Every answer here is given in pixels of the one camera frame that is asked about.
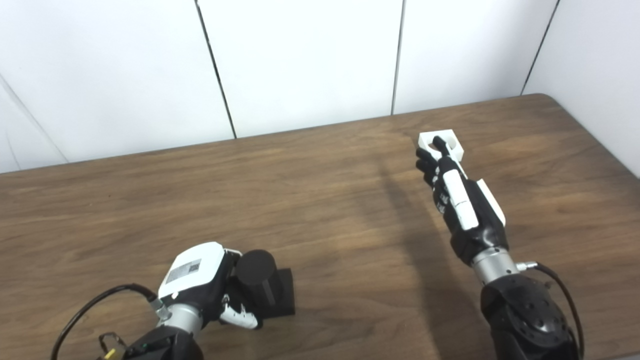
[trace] wooden table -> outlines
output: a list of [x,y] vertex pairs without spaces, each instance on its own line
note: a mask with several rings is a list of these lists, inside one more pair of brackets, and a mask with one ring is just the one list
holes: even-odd
[[[640,183],[528,95],[3,174],[0,358],[48,358],[87,300],[157,288],[178,253],[218,241],[291,267],[298,314],[260,331],[211,324],[208,359],[492,359],[480,284],[414,169],[418,133],[447,128],[500,202],[513,257],[567,282],[587,358],[640,351]],[[139,296],[114,296],[60,358],[95,359],[100,333],[133,341],[154,324]]]

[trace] white wall panel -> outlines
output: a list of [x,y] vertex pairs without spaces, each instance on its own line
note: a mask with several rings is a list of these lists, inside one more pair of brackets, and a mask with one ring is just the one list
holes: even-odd
[[66,162],[67,159],[0,76],[0,172]]
[[640,177],[640,2],[562,0],[525,88],[552,96]]
[[520,95],[556,0],[406,0],[394,113]]
[[[192,1],[4,0],[0,49],[35,134],[69,161],[233,138]],[[0,139],[8,133],[25,167],[49,163],[21,150],[33,128],[16,129],[33,122],[7,102]]]
[[238,136],[390,115],[402,0],[200,0]]

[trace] black cylinder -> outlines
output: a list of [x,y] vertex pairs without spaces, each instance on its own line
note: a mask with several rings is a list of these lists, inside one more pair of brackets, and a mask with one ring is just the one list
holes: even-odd
[[244,254],[236,265],[236,276],[245,296],[257,307],[276,306],[282,298],[282,280],[268,251],[251,250]]

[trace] barcode label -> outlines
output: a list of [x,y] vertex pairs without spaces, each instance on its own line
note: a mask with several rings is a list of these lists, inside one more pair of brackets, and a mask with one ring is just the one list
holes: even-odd
[[193,261],[190,261],[189,263],[180,265],[177,268],[171,270],[169,272],[169,276],[166,277],[165,284],[168,284],[169,282],[180,279],[181,277],[187,276],[189,274],[198,272],[198,270],[200,269],[201,261],[202,259],[193,260]]

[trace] cable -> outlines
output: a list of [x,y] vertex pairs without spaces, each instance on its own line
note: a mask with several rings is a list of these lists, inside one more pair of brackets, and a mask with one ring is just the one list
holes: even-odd
[[154,301],[155,299],[158,298],[156,293],[154,293],[153,291],[149,290],[148,288],[146,288],[146,287],[144,287],[142,285],[138,285],[138,284],[119,285],[119,286],[111,288],[111,289],[105,291],[104,293],[101,293],[100,295],[94,297],[91,301],[86,303],[86,305],[83,306],[74,315],[74,317],[71,318],[71,320],[69,320],[69,323],[64,327],[64,329],[62,329],[62,331],[60,332],[60,335],[58,335],[58,339],[56,340],[56,343],[53,345],[53,349],[51,350],[51,360],[58,360],[58,352],[60,351],[60,347],[62,346],[62,341],[65,340],[65,338],[67,337],[67,335],[71,331],[71,328],[73,328],[73,326],[78,322],[78,320],[80,320],[80,318],[87,311],[89,311],[89,309],[91,309],[94,305],[96,305],[100,301],[104,300],[106,297],[108,297],[110,295],[113,295],[115,293],[118,293],[120,291],[124,291],[124,290],[135,291],[136,293],[139,293],[140,295],[144,296],[147,299],[148,302],[152,302],[152,301]]
[[573,316],[573,319],[575,320],[575,329],[578,332],[578,342],[579,342],[578,351],[580,353],[580,359],[584,359],[584,334],[582,333],[582,323],[580,323],[578,310],[576,309],[575,304],[573,303],[573,298],[571,298],[569,289],[567,289],[567,287],[564,285],[562,280],[560,280],[560,276],[558,276],[558,274],[556,274],[555,271],[551,270],[545,265],[542,265],[541,263],[537,263],[536,266],[534,266],[533,268],[547,274],[550,278],[552,278],[555,282],[557,282],[558,286],[560,286],[560,289],[564,293],[566,300],[569,302],[569,308],[571,308],[571,314]]

